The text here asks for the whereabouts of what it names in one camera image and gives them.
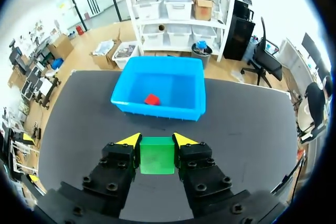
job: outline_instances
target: bolt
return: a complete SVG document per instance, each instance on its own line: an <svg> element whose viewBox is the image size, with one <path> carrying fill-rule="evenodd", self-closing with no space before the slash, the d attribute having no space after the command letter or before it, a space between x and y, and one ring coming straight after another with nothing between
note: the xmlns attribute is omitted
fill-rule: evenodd
<svg viewBox="0 0 336 224"><path fill-rule="evenodd" d="M233 214L238 215L244 211L244 207L241 204L234 204L231 211Z"/></svg>
<svg viewBox="0 0 336 224"><path fill-rule="evenodd" d="M197 164L194 161L188 162L189 167L196 167Z"/></svg>
<svg viewBox="0 0 336 224"><path fill-rule="evenodd" d="M106 189L108 191L116 191L118 189L118 185L115 183L109 183L106 185Z"/></svg>
<svg viewBox="0 0 336 224"><path fill-rule="evenodd" d="M230 184L231 182L232 182L232 180L231 180L230 177L226 176L226 177L223 178L223 183Z"/></svg>
<svg viewBox="0 0 336 224"><path fill-rule="evenodd" d="M84 214L84 210L81 207L74 207L72 210L73 215L82 216Z"/></svg>
<svg viewBox="0 0 336 224"><path fill-rule="evenodd" d="M208 163L208 164L214 164L215 163L215 160L213 159L213 158L207 158L206 159L206 162Z"/></svg>
<svg viewBox="0 0 336 224"><path fill-rule="evenodd" d="M125 162L118 162L118 166L120 168L124 168L126 166L126 163Z"/></svg>
<svg viewBox="0 0 336 224"><path fill-rule="evenodd" d="M244 218L241 221L241 224L254 224L254 223L255 223L255 221L251 217Z"/></svg>
<svg viewBox="0 0 336 224"><path fill-rule="evenodd" d="M83 177L83 183L90 183L91 182L91 178L89 176Z"/></svg>
<svg viewBox="0 0 336 224"><path fill-rule="evenodd" d="M100 160L99 160L99 164L106 164L107 163L107 160L106 158L102 157Z"/></svg>
<svg viewBox="0 0 336 224"><path fill-rule="evenodd" d="M64 224L75 224L73 220L67 219L64 221Z"/></svg>
<svg viewBox="0 0 336 224"><path fill-rule="evenodd" d="M198 184L196 187L195 187L196 191L205 191L206 190L206 185L204 184Z"/></svg>

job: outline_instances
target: blue plastic bin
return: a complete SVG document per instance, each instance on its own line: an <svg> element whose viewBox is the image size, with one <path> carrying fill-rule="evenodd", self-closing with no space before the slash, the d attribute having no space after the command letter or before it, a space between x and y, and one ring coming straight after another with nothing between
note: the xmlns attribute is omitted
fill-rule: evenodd
<svg viewBox="0 0 336 224"><path fill-rule="evenodd" d="M149 94L160 105L147 105ZM197 121L205 113L202 61L178 57L133 57L115 85L111 103L121 111Z"/></svg>

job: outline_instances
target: white storage bin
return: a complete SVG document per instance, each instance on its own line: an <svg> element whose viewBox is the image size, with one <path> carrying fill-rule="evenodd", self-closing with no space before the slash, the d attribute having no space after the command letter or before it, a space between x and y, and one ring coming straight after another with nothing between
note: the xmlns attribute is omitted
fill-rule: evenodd
<svg viewBox="0 0 336 224"><path fill-rule="evenodd" d="M159 19L161 0L139 0L134 5L140 19Z"/></svg>
<svg viewBox="0 0 336 224"><path fill-rule="evenodd" d="M170 45L176 47L185 47L188 45L191 26L189 25L167 25Z"/></svg>
<svg viewBox="0 0 336 224"><path fill-rule="evenodd" d="M118 55L119 51L122 49L126 49L128 48L130 45L135 46L132 54L129 57L124 57L124 58L116 58L116 56ZM124 67L126 66L128 60L134 56L139 56L140 52L139 52L139 46L138 46L138 42L137 41L128 41L128 42L122 42L119 47L117 48L117 50L114 52L113 56L112 56L112 60L118 65L118 67L120 69L124 69Z"/></svg>
<svg viewBox="0 0 336 224"><path fill-rule="evenodd" d="M159 25L145 25L142 34L147 46L163 46L164 31L159 30Z"/></svg>
<svg viewBox="0 0 336 224"><path fill-rule="evenodd" d="M169 19L189 20L194 2L192 0L165 0L164 4L167 7Z"/></svg>
<svg viewBox="0 0 336 224"><path fill-rule="evenodd" d="M199 40L204 40L206 44L213 49L213 44L217 34L212 27L208 26L191 26L193 31L194 42L196 43Z"/></svg>

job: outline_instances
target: cardboard box on floor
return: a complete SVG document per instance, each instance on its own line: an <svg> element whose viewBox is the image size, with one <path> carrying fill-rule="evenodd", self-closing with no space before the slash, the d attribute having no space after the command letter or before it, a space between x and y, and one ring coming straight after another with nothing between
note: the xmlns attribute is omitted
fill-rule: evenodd
<svg viewBox="0 0 336 224"><path fill-rule="evenodd" d="M102 70L115 69L117 64L112 60L112 56L122 42L137 40L133 31L132 23L121 22L119 25L120 27L116 29L111 38L114 41L113 48L103 56L94 56L91 54L94 63Z"/></svg>
<svg viewBox="0 0 336 224"><path fill-rule="evenodd" d="M193 13L195 19L211 20L212 15L212 0L192 0L194 1Z"/></svg>
<svg viewBox="0 0 336 224"><path fill-rule="evenodd" d="M156 56L174 56L174 57L179 57L181 56L182 52L178 51L156 51L155 55Z"/></svg>
<svg viewBox="0 0 336 224"><path fill-rule="evenodd" d="M73 50L70 39L65 34L61 34L53 43L47 46L55 59L65 60Z"/></svg>
<svg viewBox="0 0 336 224"><path fill-rule="evenodd" d="M10 88L17 86L21 90L25 81L26 77L20 72L18 66L15 66L7 84Z"/></svg>
<svg viewBox="0 0 336 224"><path fill-rule="evenodd" d="M155 56L156 52L155 51L144 51L143 55L144 56Z"/></svg>

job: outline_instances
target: black table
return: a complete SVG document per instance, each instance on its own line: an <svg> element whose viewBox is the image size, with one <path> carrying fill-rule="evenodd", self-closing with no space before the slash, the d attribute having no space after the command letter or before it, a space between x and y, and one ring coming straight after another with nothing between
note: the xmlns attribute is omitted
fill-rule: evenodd
<svg viewBox="0 0 336 224"><path fill-rule="evenodd" d="M48 190L61 181L77 188L108 142L141 132L178 132L206 142L232 191L272 190L296 164L295 115L284 92L206 79L206 113L198 122L124 114L110 103L120 72L77 71L65 84L45 129L39 177ZM183 184L174 175L137 172L120 218L173 221L192 218Z"/></svg>

